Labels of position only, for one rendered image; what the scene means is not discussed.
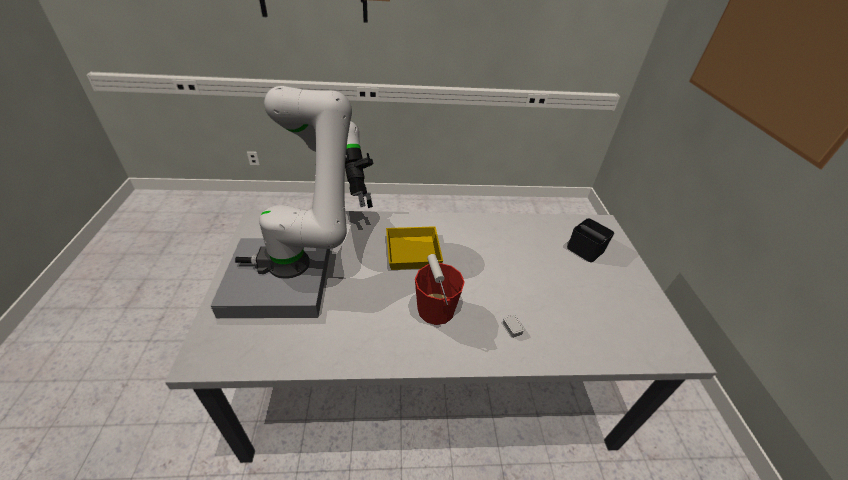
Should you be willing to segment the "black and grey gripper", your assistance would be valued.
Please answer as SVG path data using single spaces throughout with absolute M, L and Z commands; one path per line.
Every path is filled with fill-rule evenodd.
M 373 165 L 373 159 L 370 159 L 369 153 L 367 153 L 367 158 L 362 158 L 360 148 L 353 147 L 346 149 L 345 170 L 347 180 L 350 184 L 350 194 L 352 196 L 358 196 L 360 207 L 365 206 L 363 197 L 367 199 L 368 208 L 373 207 L 371 193 L 367 193 L 364 184 L 365 177 L 363 172 L 364 168 L 371 165 Z

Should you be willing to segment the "red bucket with grey handle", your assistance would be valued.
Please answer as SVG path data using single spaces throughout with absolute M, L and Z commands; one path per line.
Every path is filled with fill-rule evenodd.
M 427 259 L 429 264 L 415 277 L 417 309 L 427 323 L 445 324 L 453 318 L 465 281 L 461 272 L 439 263 L 435 254 Z

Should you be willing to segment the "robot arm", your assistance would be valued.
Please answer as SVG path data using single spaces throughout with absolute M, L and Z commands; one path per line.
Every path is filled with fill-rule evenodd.
M 264 107 L 272 120 L 316 152 L 313 205 L 310 210 L 277 205 L 263 211 L 259 224 L 266 247 L 235 262 L 287 279 L 309 267 L 304 247 L 332 249 L 346 237 L 346 148 L 360 148 L 359 129 L 351 121 L 349 100 L 338 91 L 277 86 L 266 94 Z

